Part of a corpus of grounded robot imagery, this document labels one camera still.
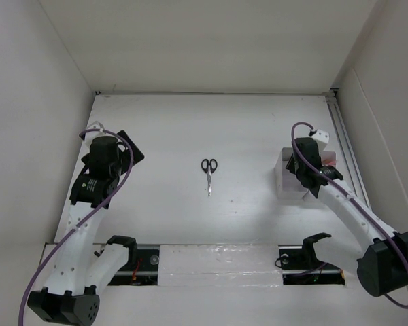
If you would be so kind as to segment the red translucent pen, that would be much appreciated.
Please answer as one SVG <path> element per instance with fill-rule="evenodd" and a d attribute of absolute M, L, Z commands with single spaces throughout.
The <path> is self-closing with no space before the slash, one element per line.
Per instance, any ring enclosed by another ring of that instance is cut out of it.
<path fill-rule="evenodd" d="M 322 164 L 323 164 L 323 165 L 326 165 L 326 166 L 334 166 L 334 167 L 336 167 L 337 161 L 336 161 L 336 160 L 323 160 L 323 161 L 322 161 Z"/>

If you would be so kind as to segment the black handled scissors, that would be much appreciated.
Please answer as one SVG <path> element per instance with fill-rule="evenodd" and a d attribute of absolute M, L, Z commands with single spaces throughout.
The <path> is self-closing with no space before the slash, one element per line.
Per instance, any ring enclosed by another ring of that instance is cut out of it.
<path fill-rule="evenodd" d="M 218 168 L 218 162 L 216 159 L 203 159 L 201 161 L 201 170 L 206 174 L 207 177 L 207 195 L 211 196 L 211 176 L 214 174 Z"/>

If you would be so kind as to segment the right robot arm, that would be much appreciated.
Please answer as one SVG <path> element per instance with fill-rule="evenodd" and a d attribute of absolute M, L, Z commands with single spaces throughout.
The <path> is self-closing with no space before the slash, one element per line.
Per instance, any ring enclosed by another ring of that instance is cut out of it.
<path fill-rule="evenodd" d="M 322 163 L 316 139 L 292 140 L 286 170 L 356 239 L 347 246 L 326 232 L 305 238 L 301 259 L 306 266 L 328 263 L 342 268 L 356 275 L 373 297 L 388 297 L 390 292 L 408 286 L 408 232 L 397 232 L 383 222 L 350 190 L 334 166 Z"/>

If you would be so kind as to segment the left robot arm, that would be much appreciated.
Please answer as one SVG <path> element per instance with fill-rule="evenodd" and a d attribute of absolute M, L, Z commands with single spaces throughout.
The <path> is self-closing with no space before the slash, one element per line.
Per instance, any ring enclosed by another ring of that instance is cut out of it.
<path fill-rule="evenodd" d="M 80 137 L 89 152 L 71 187 L 65 234 L 27 285 L 20 325 L 26 307 L 47 323 L 92 325 L 106 286 L 117 271 L 133 268 L 138 260 L 136 240 L 127 236 L 112 236 L 98 258 L 92 249 L 113 196 L 145 156 L 123 130 L 93 125 Z"/>

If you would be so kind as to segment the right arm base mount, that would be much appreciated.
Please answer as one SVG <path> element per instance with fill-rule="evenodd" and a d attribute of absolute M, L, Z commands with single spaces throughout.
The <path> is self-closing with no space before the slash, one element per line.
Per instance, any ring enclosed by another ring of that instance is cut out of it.
<path fill-rule="evenodd" d="M 345 285 L 342 269 L 318 260 L 313 245 L 330 238 L 325 232 L 314 234 L 299 245 L 280 245 L 275 266 L 283 272 L 283 285 Z"/>

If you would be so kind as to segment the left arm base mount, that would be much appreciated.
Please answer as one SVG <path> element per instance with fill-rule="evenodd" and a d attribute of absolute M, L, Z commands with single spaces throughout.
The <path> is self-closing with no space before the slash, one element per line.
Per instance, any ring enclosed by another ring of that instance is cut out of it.
<path fill-rule="evenodd" d="M 159 244 L 137 244 L 128 236 L 113 235 L 106 244 L 94 252 L 100 257 L 107 245 L 119 244 L 129 250 L 129 260 L 117 271 L 108 283 L 109 286 L 152 286 L 158 284 L 158 265 L 160 261 Z"/>

